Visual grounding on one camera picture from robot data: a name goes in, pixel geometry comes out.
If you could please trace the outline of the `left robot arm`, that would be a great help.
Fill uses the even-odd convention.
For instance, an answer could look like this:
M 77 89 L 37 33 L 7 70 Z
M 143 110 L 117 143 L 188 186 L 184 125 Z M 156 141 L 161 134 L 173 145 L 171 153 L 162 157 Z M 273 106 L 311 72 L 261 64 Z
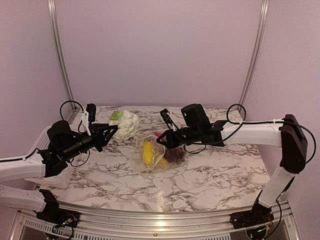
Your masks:
M 73 131 L 67 121 L 57 121 L 47 130 L 47 149 L 35 149 L 26 156 L 0 160 L 1 207 L 44 213 L 51 222 L 60 222 L 64 216 L 63 211 L 50 191 L 25 190 L 8 187 L 4 183 L 26 178 L 57 176 L 68 167 L 70 160 L 78 155 L 87 153 L 92 148 L 101 152 L 117 130 L 117 125 L 92 123 L 88 131 L 79 133 Z

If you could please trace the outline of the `white fake cauliflower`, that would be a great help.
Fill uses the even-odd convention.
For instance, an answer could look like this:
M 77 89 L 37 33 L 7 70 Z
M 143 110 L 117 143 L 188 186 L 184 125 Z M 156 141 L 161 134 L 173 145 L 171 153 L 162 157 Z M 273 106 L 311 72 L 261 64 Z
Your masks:
M 139 116 L 128 110 L 114 111 L 109 118 L 110 125 L 117 125 L 118 130 L 114 134 L 117 142 L 123 142 L 133 138 L 140 127 Z

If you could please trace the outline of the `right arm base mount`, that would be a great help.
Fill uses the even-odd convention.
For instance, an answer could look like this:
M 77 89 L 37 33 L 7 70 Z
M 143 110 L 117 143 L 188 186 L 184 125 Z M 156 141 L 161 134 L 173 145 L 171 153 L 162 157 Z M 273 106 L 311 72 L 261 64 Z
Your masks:
M 234 229 L 252 227 L 274 220 L 273 213 L 269 210 L 262 212 L 261 210 L 246 210 L 235 212 L 230 215 L 230 223 Z

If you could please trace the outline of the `clear zip top bag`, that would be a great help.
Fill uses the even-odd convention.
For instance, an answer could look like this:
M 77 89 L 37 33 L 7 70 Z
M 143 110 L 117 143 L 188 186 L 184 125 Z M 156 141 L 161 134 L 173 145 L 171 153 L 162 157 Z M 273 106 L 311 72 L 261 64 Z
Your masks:
M 164 154 L 168 149 L 162 144 L 157 143 L 157 137 L 154 133 L 148 135 L 139 135 L 135 136 L 135 148 L 130 157 L 130 167 L 137 173 L 156 173 L 162 172 L 168 169 L 176 168 L 183 164 L 186 161 L 186 152 L 183 162 L 180 163 L 169 163 L 164 168 L 157 168 L 156 164 L 164 158 Z M 152 160 L 150 165 L 146 165 L 143 161 L 143 144 L 144 142 L 149 141 L 152 145 Z

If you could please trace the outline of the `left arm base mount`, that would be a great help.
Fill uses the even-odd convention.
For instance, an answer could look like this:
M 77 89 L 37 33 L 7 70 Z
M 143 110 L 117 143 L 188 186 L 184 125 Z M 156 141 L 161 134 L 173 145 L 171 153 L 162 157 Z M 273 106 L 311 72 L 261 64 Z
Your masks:
M 68 209 L 50 208 L 37 212 L 36 217 L 40 220 L 53 223 L 58 227 L 72 226 L 73 228 L 76 228 L 80 213 L 78 211 Z

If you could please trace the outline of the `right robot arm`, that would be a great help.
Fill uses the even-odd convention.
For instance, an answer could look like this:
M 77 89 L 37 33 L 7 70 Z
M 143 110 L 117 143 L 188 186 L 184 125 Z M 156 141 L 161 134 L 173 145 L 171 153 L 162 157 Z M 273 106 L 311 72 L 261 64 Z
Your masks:
M 307 164 L 308 141 L 303 127 L 292 114 L 269 121 L 235 122 L 227 118 L 211 123 L 199 103 L 183 107 L 181 113 L 186 127 L 179 128 L 167 109 L 160 112 L 168 129 L 156 141 L 167 149 L 182 145 L 224 147 L 241 144 L 281 148 L 279 166 L 247 214 L 252 224 L 260 223 L 267 216 L 278 197 L 290 187 Z

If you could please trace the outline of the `purple fake grape bunch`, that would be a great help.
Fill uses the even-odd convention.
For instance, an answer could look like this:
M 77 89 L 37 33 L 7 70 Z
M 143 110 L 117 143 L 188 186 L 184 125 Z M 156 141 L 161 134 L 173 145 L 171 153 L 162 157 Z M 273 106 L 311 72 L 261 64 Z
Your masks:
M 167 149 L 164 153 L 164 159 L 166 159 L 169 163 L 181 163 L 185 160 L 186 152 L 181 147 L 170 148 Z

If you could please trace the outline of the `yellow fake banana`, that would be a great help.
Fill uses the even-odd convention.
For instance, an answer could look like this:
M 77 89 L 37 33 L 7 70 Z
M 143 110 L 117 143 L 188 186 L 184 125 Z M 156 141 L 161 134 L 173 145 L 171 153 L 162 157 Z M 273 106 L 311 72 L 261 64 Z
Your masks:
M 146 165 L 150 165 L 153 158 L 153 149 L 150 141 L 145 141 L 142 147 L 142 160 Z

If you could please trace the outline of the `yellow fake lemon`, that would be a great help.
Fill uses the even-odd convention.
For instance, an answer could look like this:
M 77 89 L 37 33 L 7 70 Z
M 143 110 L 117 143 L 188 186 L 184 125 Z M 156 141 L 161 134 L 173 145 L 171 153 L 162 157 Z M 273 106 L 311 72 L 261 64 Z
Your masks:
M 166 160 L 165 158 L 162 158 L 157 164 L 156 167 L 157 168 L 164 168 L 169 164 L 168 160 Z

